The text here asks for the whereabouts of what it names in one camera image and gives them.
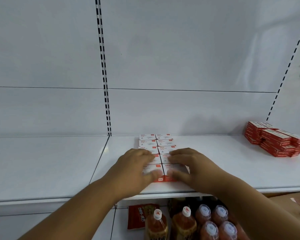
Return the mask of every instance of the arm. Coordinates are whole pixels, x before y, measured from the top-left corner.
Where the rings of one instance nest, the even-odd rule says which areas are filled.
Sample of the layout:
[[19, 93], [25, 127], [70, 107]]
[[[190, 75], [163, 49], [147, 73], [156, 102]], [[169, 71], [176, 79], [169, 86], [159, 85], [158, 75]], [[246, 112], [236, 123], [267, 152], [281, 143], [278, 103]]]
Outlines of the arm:
[[162, 176], [160, 171], [142, 175], [143, 166], [153, 158], [147, 150], [130, 149], [104, 177], [85, 187], [19, 240], [92, 239], [113, 205], [140, 193]]
[[171, 152], [172, 163], [182, 163], [190, 174], [170, 170], [168, 175], [201, 193], [212, 194], [233, 212], [251, 240], [300, 239], [300, 221], [241, 179], [219, 168], [205, 155], [185, 148]]

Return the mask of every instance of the left hand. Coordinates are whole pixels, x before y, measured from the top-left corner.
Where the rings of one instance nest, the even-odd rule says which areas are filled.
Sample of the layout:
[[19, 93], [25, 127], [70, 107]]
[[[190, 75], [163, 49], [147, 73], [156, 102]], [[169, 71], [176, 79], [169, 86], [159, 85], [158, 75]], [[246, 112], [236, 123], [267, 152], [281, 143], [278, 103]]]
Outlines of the left hand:
[[162, 176], [160, 170], [142, 174], [143, 167], [154, 158], [145, 149], [130, 149], [119, 157], [102, 179], [111, 184], [118, 201], [135, 196]]

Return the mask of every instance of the white shelf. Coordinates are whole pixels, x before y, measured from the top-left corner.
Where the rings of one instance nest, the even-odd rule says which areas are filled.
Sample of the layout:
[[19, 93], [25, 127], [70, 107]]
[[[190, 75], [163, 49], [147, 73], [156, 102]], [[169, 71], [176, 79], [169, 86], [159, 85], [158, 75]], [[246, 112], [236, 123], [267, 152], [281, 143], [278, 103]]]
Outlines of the white shelf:
[[[171, 229], [171, 219], [168, 208], [160, 207], [162, 213], [167, 217], [169, 231]], [[128, 209], [116, 209], [111, 240], [140, 240], [144, 237], [144, 228], [128, 230]]]
[[107, 139], [0, 138], [0, 202], [74, 196], [89, 184]]
[[[16, 240], [48, 215], [50, 214], [0, 216], [0, 240]], [[92, 240], [110, 240], [114, 216], [115, 209], [111, 209]]]
[[[175, 136], [179, 148], [191, 147], [205, 154], [227, 172], [246, 181], [262, 193], [300, 191], [300, 156], [276, 158], [244, 136]], [[95, 181], [130, 148], [138, 147], [136, 136], [112, 136], [92, 177]], [[198, 196], [181, 182], [152, 183], [129, 199]]]

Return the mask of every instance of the white bottle cap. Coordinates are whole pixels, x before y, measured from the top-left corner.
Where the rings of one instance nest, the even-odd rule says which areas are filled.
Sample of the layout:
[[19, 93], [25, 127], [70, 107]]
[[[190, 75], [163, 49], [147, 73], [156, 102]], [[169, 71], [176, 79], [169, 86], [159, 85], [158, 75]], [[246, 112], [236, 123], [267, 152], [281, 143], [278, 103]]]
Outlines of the white bottle cap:
[[161, 218], [162, 218], [162, 211], [159, 210], [159, 209], [155, 209], [154, 212], [153, 212], [153, 217], [156, 220], [161, 220]]
[[185, 216], [185, 217], [189, 217], [191, 216], [191, 210], [189, 207], [185, 206], [182, 210], [182, 214]]
[[209, 209], [209, 207], [205, 204], [201, 204], [199, 206], [199, 209], [200, 209], [200, 213], [203, 215], [203, 216], [209, 216], [211, 214], [211, 210]]
[[237, 235], [236, 227], [231, 222], [228, 221], [224, 222], [224, 231], [231, 237]]
[[206, 230], [210, 236], [215, 236], [217, 234], [216, 227], [214, 225], [212, 225], [211, 223], [207, 224]]
[[226, 209], [223, 208], [221, 205], [217, 206], [216, 212], [220, 217], [225, 217], [227, 215]]

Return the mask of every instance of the stack of boxes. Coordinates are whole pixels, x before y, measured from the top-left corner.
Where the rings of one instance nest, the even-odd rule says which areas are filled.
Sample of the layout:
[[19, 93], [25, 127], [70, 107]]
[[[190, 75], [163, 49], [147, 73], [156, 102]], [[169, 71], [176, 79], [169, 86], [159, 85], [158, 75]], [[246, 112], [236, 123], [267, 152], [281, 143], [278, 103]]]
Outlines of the stack of boxes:
[[144, 134], [139, 135], [139, 149], [146, 149], [155, 155], [148, 165], [144, 166], [144, 174], [153, 170], [162, 170], [163, 177], [157, 182], [172, 182], [173, 178], [167, 176], [169, 169], [174, 169], [188, 173], [186, 166], [182, 164], [171, 164], [168, 160], [169, 153], [177, 149], [175, 141], [170, 134]]
[[251, 144], [260, 145], [274, 157], [300, 155], [300, 136], [264, 122], [249, 121], [244, 136]]

